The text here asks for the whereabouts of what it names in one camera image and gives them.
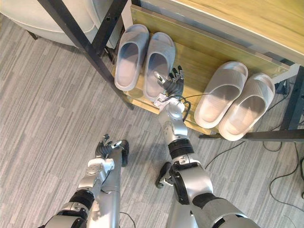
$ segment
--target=wooden panel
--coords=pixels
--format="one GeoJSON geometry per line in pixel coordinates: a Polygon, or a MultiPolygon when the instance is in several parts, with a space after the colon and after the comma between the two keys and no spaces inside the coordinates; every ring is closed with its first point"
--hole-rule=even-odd
{"type": "Polygon", "coordinates": [[[229,21],[273,42],[304,62],[304,1],[303,0],[177,0],[180,4],[195,8],[229,21]]]}
{"type": "MultiPolygon", "coordinates": [[[[227,61],[243,62],[251,74],[264,72],[273,76],[288,68],[262,54],[252,53],[234,43],[149,10],[132,6],[131,12],[134,23],[144,24],[151,33],[165,32],[175,42],[174,66],[181,65],[185,73],[184,97],[202,94],[215,70],[227,61]]],[[[133,98],[134,105],[158,114],[159,110],[143,95],[144,68],[145,63],[135,89],[126,94],[133,98]]],[[[194,120],[194,111],[200,99],[201,96],[187,99],[192,106],[186,125],[199,132],[210,134],[210,129],[199,127],[194,120]]]]}
{"type": "Polygon", "coordinates": [[[304,64],[304,1],[149,0],[154,9],[229,34],[304,64]]]}
{"type": "MultiPolygon", "coordinates": [[[[132,5],[131,12],[134,24],[145,25],[151,33],[165,32],[175,43],[221,60],[223,63],[240,61],[252,72],[262,71],[271,77],[288,69],[288,66],[258,52],[150,10],[132,5]]],[[[177,56],[189,55],[183,49],[179,51],[177,56]]]]}

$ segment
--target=electrical cord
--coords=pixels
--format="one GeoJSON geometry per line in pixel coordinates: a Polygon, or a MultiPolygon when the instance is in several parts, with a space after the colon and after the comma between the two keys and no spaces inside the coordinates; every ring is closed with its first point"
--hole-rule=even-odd
{"type": "Polygon", "coordinates": [[[209,161],[209,163],[206,165],[205,169],[207,169],[207,167],[208,167],[208,166],[209,166],[217,157],[219,157],[221,154],[226,153],[226,152],[228,152],[228,151],[231,151],[232,149],[234,149],[234,148],[240,146],[241,144],[243,144],[243,143],[245,143],[245,142],[246,142],[246,141],[243,141],[243,142],[239,143],[238,145],[236,145],[236,146],[234,146],[234,147],[231,147],[231,148],[229,148],[229,149],[227,149],[227,150],[225,150],[225,151],[219,153],[218,155],[216,155],[214,158],[211,159],[211,161],[209,161]]]}
{"type": "Polygon", "coordinates": [[[288,218],[292,222],[292,224],[294,225],[294,228],[296,228],[295,223],[291,220],[291,218],[289,218],[287,215],[283,215],[283,216],[288,218]]]}
{"type": "Polygon", "coordinates": [[[272,197],[275,201],[277,201],[277,202],[279,202],[279,203],[283,203],[283,204],[289,205],[289,206],[292,206],[292,207],[295,207],[295,208],[299,209],[300,211],[304,212],[303,209],[301,209],[301,208],[299,208],[299,207],[297,207],[297,206],[295,206],[295,205],[293,205],[293,204],[286,203],[286,202],[283,202],[283,201],[278,200],[276,197],[274,197],[274,195],[272,194],[272,191],[271,191],[271,185],[274,183],[275,180],[277,180],[277,179],[279,179],[279,178],[282,178],[282,177],[290,176],[290,175],[294,174],[294,173],[296,172],[296,170],[298,169],[298,167],[299,167],[299,151],[298,151],[298,149],[297,149],[295,143],[294,143],[294,147],[295,147],[295,152],[296,152],[296,167],[295,167],[295,169],[294,169],[291,173],[288,173],[288,174],[285,174],[285,175],[281,175],[281,176],[275,177],[275,178],[270,182],[270,184],[269,184],[269,193],[270,193],[271,197],[272,197]]]}
{"type": "MultiPolygon", "coordinates": [[[[111,167],[111,169],[109,170],[108,174],[106,175],[106,177],[105,177],[104,181],[102,182],[101,186],[103,186],[103,184],[105,183],[106,179],[108,179],[108,176],[110,175],[111,170],[112,170],[112,167],[111,167]]],[[[102,190],[102,189],[100,189],[100,191],[102,191],[102,192],[105,193],[105,194],[110,194],[109,192],[106,192],[106,191],[104,191],[104,190],[102,190]]]]}
{"type": "Polygon", "coordinates": [[[185,122],[185,120],[187,119],[187,116],[188,116],[189,111],[190,111],[190,109],[191,109],[191,102],[190,102],[190,101],[185,101],[184,104],[188,104],[188,108],[187,108],[187,111],[186,111],[185,116],[184,116],[183,119],[182,119],[183,122],[185,122]]]}
{"type": "Polygon", "coordinates": [[[269,149],[269,148],[266,147],[265,141],[263,141],[262,144],[263,144],[264,149],[268,150],[270,152],[278,152],[278,151],[280,151],[282,149],[282,146],[283,146],[283,142],[280,142],[280,145],[279,145],[279,147],[277,149],[271,150],[271,149],[269,149]]]}
{"type": "Polygon", "coordinates": [[[135,225],[135,222],[134,222],[133,218],[132,218],[128,213],[126,213],[126,212],[121,212],[121,211],[120,211],[120,213],[121,213],[121,214],[127,215],[127,216],[131,219],[131,221],[132,221],[132,223],[133,223],[133,225],[134,225],[134,228],[136,228],[136,225],[135,225]]]}
{"type": "Polygon", "coordinates": [[[304,120],[303,121],[301,121],[299,124],[298,124],[298,126],[304,126],[304,120]]]}
{"type": "Polygon", "coordinates": [[[190,97],[195,97],[195,96],[204,96],[204,95],[211,95],[211,94],[197,94],[197,95],[187,96],[184,99],[187,99],[187,98],[190,98],[190,97]]]}

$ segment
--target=black cable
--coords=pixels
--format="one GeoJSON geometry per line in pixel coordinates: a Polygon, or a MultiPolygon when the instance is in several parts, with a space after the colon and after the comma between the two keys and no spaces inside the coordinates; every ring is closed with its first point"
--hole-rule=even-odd
{"type": "Polygon", "coordinates": [[[189,111],[190,111],[190,109],[191,109],[191,102],[190,102],[190,101],[185,101],[184,104],[188,104],[188,108],[187,108],[187,111],[186,111],[185,116],[184,116],[183,119],[182,119],[183,122],[185,122],[185,120],[187,119],[187,116],[188,116],[189,111]]]}
{"type": "Polygon", "coordinates": [[[164,99],[162,102],[166,102],[166,101],[169,101],[171,98],[173,97],[178,97],[178,98],[181,98],[181,100],[185,100],[185,97],[181,96],[181,95],[171,95],[169,97],[167,97],[166,99],[164,99]]]}
{"type": "Polygon", "coordinates": [[[241,144],[243,144],[243,143],[245,143],[245,142],[246,142],[246,141],[243,141],[243,142],[239,143],[238,145],[236,145],[236,146],[234,146],[234,147],[231,147],[231,148],[229,148],[229,149],[227,149],[227,150],[225,150],[225,151],[219,153],[217,156],[215,156],[214,158],[211,159],[211,161],[206,165],[205,169],[207,169],[207,167],[208,167],[208,166],[209,166],[217,157],[219,157],[221,154],[226,153],[226,152],[228,152],[228,151],[230,151],[230,150],[232,150],[232,149],[234,149],[234,148],[240,146],[241,144]]]}
{"type": "Polygon", "coordinates": [[[294,228],[296,228],[295,223],[291,220],[291,218],[289,218],[287,215],[283,215],[283,216],[288,218],[292,222],[292,224],[294,225],[294,228]]]}
{"type": "Polygon", "coordinates": [[[275,103],[273,106],[271,106],[270,108],[268,108],[268,110],[266,112],[269,112],[271,109],[273,109],[275,106],[277,106],[279,103],[281,103],[282,101],[284,101],[290,94],[290,90],[288,91],[288,94],[286,96],[284,96],[281,100],[279,100],[277,103],[275,103]]]}
{"type": "Polygon", "coordinates": [[[134,225],[134,228],[136,228],[136,225],[135,225],[135,222],[134,222],[133,218],[132,218],[128,213],[126,213],[126,212],[120,212],[120,213],[129,216],[129,218],[132,220],[132,223],[133,223],[133,225],[134,225]]]}
{"type": "Polygon", "coordinates": [[[297,170],[297,168],[299,167],[299,152],[298,152],[298,149],[297,149],[295,143],[294,143],[294,147],[295,147],[295,153],[296,153],[296,167],[295,167],[295,169],[294,169],[291,173],[288,173],[288,174],[285,174],[285,175],[281,175],[281,176],[278,176],[278,177],[274,178],[274,179],[270,182],[270,184],[269,184],[269,193],[270,193],[271,197],[272,197],[275,201],[277,201],[277,202],[279,202],[279,203],[283,203],[283,204],[289,205],[289,206],[292,206],[292,207],[295,207],[295,208],[299,209],[300,211],[304,212],[303,209],[301,209],[301,208],[299,208],[299,207],[297,207],[297,206],[295,206],[295,205],[292,205],[292,204],[290,204],[290,203],[286,203],[286,202],[282,202],[282,201],[278,200],[277,198],[275,198],[275,197],[273,196],[272,191],[271,191],[271,185],[273,184],[273,182],[274,182],[275,180],[277,180],[277,179],[279,179],[279,178],[282,178],[282,177],[287,177],[287,176],[290,176],[290,175],[294,174],[295,171],[297,170]]]}
{"type": "Polygon", "coordinates": [[[301,121],[299,124],[298,124],[298,126],[303,126],[304,124],[304,120],[303,121],[301,121]]]}
{"type": "Polygon", "coordinates": [[[271,150],[271,149],[269,149],[269,148],[266,147],[265,141],[263,141],[262,144],[263,144],[264,149],[268,150],[270,152],[278,152],[278,151],[280,151],[280,149],[282,149],[282,146],[283,146],[283,142],[280,142],[280,146],[277,149],[271,150]]]}
{"type": "Polygon", "coordinates": [[[272,132],[274,129],[276,129],[276,128],[280,127],[281,125],[282,125],[282,124],[280,124],[280,125],[276,126],[275,128],[271,129],[270,131],[272,132]]]}
{"type": "Polygon", "coordinates": [[[211,94],[197,94],[197,95],[187,96],[184,99],[187,99],[187,98],[190,98],[190,97],[194,97],[194,96],[204,96],[204,95],[211,95],[211,94]]]}
{"type": "MultiPolygon", "coordinates": [[[[108,179],[108,176],[110,175],[111,170],[112,170],[112,169],[109,170],[109,172],[108,172],[108,174],[106,175],[106,177],[105,177],[104,181],[102,182],[101,186],[103,186],[103,184],[105,183],[106,179],[108,179]]],[[[100,189],[100,191],[102,191],[102,192],[105,193],[105,194],[110,194],[109,192],[106,192],[106,191],[104,191],[104,190],[102,190],[102,189],[100,189]]]]}
{"type": "Polygon", "coordinates": [[[103,181],[102,185],[105,183],[106,179],[108,179],[108,176],[110,175],[110,172],[111,172],[112,168],[113,168],[113,166],[111,167],[111,169],[109,170],[108,174],[106,175],[105,180],[103,181]]]}

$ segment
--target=slide sandal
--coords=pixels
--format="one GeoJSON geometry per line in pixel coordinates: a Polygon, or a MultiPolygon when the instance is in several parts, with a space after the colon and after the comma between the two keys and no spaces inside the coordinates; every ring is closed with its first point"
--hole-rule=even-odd
{"type": "Polygon", "coordinates": [[[168,79],[174,59],[175,45],[172,39],[163,32],[155,33],[149,43],[144,74],[143,94],[150,101],[154,102],[156,97],[164,92],[154,76],[154,71],[168,79]]]}
{"type": "Polygon", "coordinates": [[[230,141],[242,138],[266,112],[274,95],[275,85],[268,75],[251,76],[219,123],[219,133],[230,141]]]}
{"type": "Polygon", "coordinates": [[[203,128],[219,124],[232,102],[240,96],[248,77],[247,67],[240,62],[221,65],[209,81],[194,112],[196,123],[203,128]]]}
{"type": "Polygon", "coordinates": [[[148,40],[149,31],[141,24],[130,26],[122,35],[115,72],[115,85],[118,89],[130,91],[136,86],[148,40]]]}

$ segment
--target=robotic hand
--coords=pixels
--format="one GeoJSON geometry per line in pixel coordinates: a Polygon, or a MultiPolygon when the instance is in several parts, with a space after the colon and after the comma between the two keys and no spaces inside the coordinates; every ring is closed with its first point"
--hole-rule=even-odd
{"type": "Polygon", "coordinates": [[[39,228],[119,227],[120,170],[128,163],[129,143],[108,139],[105,134],[99,142],[69,202],[39,228]]]}
{"type": "Polygon", "coordinates": [[[258,228],[229,201],[213,195],[211,180],[194,153],[182,118],[184,77],[180,66],[178,70],[173,69],[171,81],[154,72],[168,94],[159,94],[154,105],[160,109],[159,122],[172,158],[162,167],[155,184],[158,188],[164,184],[173,186],[181,205],[173,202],[167,228],[258,228]]]}

